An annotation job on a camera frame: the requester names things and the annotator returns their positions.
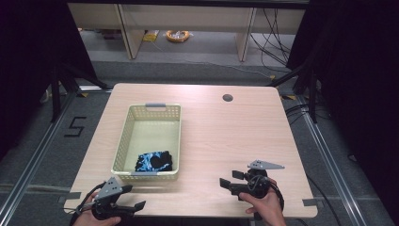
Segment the aluminum rail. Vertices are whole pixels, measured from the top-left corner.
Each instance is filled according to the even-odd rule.
[[[64,119],[68,107],[74,100],[75,95],[76,93],[67,94],[58,118],[50,124],[38,148],[33,153],[31,159],[29,160],[29,163],[26,165],[20,179],[8,194],[6,201],[3,203],[0,209],[0,225],[7,226],[9,221],[11,220],[11,217],[14,214],[22,197],[24,196],[26,189],[32,181],[36,171],[38,170],[43,157],[47,153],[54,137],[56,136],[56,132]]]
[[[298,101],[304,105],[306,102],[302,96],[298,96]],[[367,225],[366,219],[364,215],[361,213],[360,207],[358,202],[356,201],[355,197],[353,196],[347,182],[343,178],[341,171],[332,156],[322,133],[319,130],[319,127],[316,123],[313,123],[311,116],[307,113],[305,114],[305,121],[308,124],[308,127],[311,131],[311,135],[316,142],[318,150],[322,156],[323,161],[325,162],[326,168],[328,173],[331,177],[332,182],[334,183],[335,187],[337,188],[338,194],[340,195],[343,206],[345,207],[349,218],[352,221],[353,225]]]

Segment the floor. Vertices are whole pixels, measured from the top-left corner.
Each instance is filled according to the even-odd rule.
[[[102,70],[103,64],[114,63],[124,63],[123,67],[127,67],[126,64],[144,65],[142,67],[146,67],[148,66],[146,63],[151,63],[151,65],[153,65],[152,63],[159,63],[165,64],[171,69],[179,68],[182,64],[207,65],[221,70],[240,71],[248,76],[259,76],[266,80],[272,80],[274,76],[288,72],[287,69],[283,68],[283,64],[277,62],[274,58],[261,54],[255,43],[257,41],[261,46],[264,46],[265,38],[268,35],[254,34],[255,41],[252,40],[249,44],[247,59],[245,62],[240,62],[236,53],[234,34],[192,32],[190,38],[182,43],[169,42],[164,34],[165,31],[160,31],[156,42],[143,42],[137,58],[131,60],[127,57],[122,40],[105,40],[102,34],[96,30],[81,31],[81,37],[99,76],[109,70],[106,68]],[[295,36],[280,35],[277,39],[272,37],[270,41],[278,47],[279,43],[282,43],[290,48],[294,39]],[[268,44],[265,49],[279,57],[280,60],[285,61],[284,54],[278,48]],[[267,68],[267,73],[262,70],[253,70],[261,67]],[[110,81],[110,83],[126,79],[121,74],[107,73],[107,76],[103,79]],[[299,96],[294,100],[290,99],[293,94],[291,87],[294,82],[295,79],[293,78],[279,86],[279,92],[286,109],[306,102],[306,96]],[[101,111],[88,112],[87,109],[90,109],[91,106],[104,107],[106,95],[109,96],[109,93],[90,94],[89,104],[83,103],[85,101],[83,98],[64,96],[64,103],[70,105],[73,111],[66,113],[67,119],[60,123],[60,128],[56,129],[54,136],[50,134],[51,127],[54,125],[48,122],[48,119],[51,118],[51,105],[50,103],[43,103],[43,108],[37,113],[37,119],[32,121],[31,124],[35,129],[27,130],[24,135],[26,138],[16,148],[16,150],[24,150],[24,152],[10,152],[5,160],[0,163],[0,202],[8,203],[9,200],[16,202],[16,204],[10,205],[11,217],[2,219],[1,225],[25,225],[27,222],[29,222],[29,225],[42,225],[44,222],[51,225],[61,225],[69,221],[69,216],[65,215],[63,210],[56,212],[54,209],[62,208],[62,199],[65,199],[70,188],[70,184],[67,182],[73,181],[79,168],[79,166],[76,166],[71,169],[68,163],[81,162],[85,155],[85,147],[89,144],[90,135],[94,133],[98,119],[101,117]],[[348,158],[350,151],[345,148],[343,138],[340,137],[339,131],[328,117],[327,109],[318,106],[319,121],[316,125],[311,122],[311,119],[305,113],[294,112],[287,117],[292,126],[305,171],[310,176],[311,189],[317,200],[319,215],[314,219],[304,219],[306,222],[302,219],[287,219],[287,224],[393,225],[359,166],[356,165],[355,161]],[[95,119],[85,127],[89,133],[83,134],[82,137],[87,137],[80,139],[82,141],[69,143],[64,141],[62,142],[63,146],[58,147],[57,145],[61,144],[57,144],[57,140],[64,138],[64,134],[60,134],[59,131],[68,131],[68,126],[70,126],[66,121],[82,114]],[[48,137],[51,140],[49,144],[41,143],[39,137]],[[70,151],[68,153],[38,152],[39,149],[45,150],[46,145],[52,145],[53,149]],[[56,162],[48,159],[62,159],[62,161]],[[39,162],[39,165],[35,166],[34,161]],[[31,178],[24,181],[21,175],[28,174],[29,170],[31,170],[32,175],[29,175]],[[63,170],[67,170],[69,173],[60,173]],[[42,212],[49,213],[50,216],[46,216]],[[261,225],[255,221],[251,221],[250,224]]]

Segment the wooden table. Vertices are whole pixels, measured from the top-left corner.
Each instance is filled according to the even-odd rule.
[[[223,100],[230,94],[231,102]],[[71,192],[82,192],[80,200],[67,200],[76,207],[96,185],[111,176],[113,158],[130,105],[175,103],[182,106],[181,162],[175,182],[134,183],[119,205],[147,201],[137,216],[252,218],[230,191],[219,186],[219,178],[234,183],[232,170],[246,172],[247,164],[260,159],[283,165],[268,175],[278,181],[285,200],[287,218],[312,218],[313,199],[279,94],[274,88],[117,84],[88,147]]]

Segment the finger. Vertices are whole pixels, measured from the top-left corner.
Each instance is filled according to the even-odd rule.
[[[275,193],[276,194],[276,191],[275,191],[275,189],[273,189],[272,186],[270,186],[269,189],[267,190],[267,193]]]
[[[257,212],[256,209],[253,208],[253,207],[250,207],[250,208],[246,209],[246,213],[247,214],[253,214],[253,213],[256,213],[256,212]]]
[[[248,203],[250,203],[250,204],[252,204],[252,205],[257,205],[258,202],[259,202],[258,199],[256,199],[255,197],[253,197],[253,196],[251,196],[251,195],[249,195],[249,194],[247,194],[247,193],[244,193],[244,192],[241,192],[241,193],[239,194],[239,196],[240,196],[240,198],[241,198],[243,201],[248,202]]]
[[[96,198],[96,195],[97,195],[98,193],[99,193],[98,191],[93,192],[93,193],[90,195],[90,197],[91,197],[92,199],[94,199],[94,198]]]
[[[277,185],[277,181],[273,180],[272,178],[269,177],[270,183],[274,184],[275,186]]]

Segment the yellow object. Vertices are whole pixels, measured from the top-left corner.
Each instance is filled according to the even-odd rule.
[[[271,81],[275,80],[275,78],[276,78],[275,75],[270,75],[270,80],[271,80]]]
[[[167,31],[167,39],[173,42],[183,42],[190,37],[188,31]]]
[[[88,97],[88,93],[87,92],[82,92],[82,93],[80,93],[80,97]]]
[[[144,41],[155,41],[158,36],[159,30],[149,30],[143,37]]]

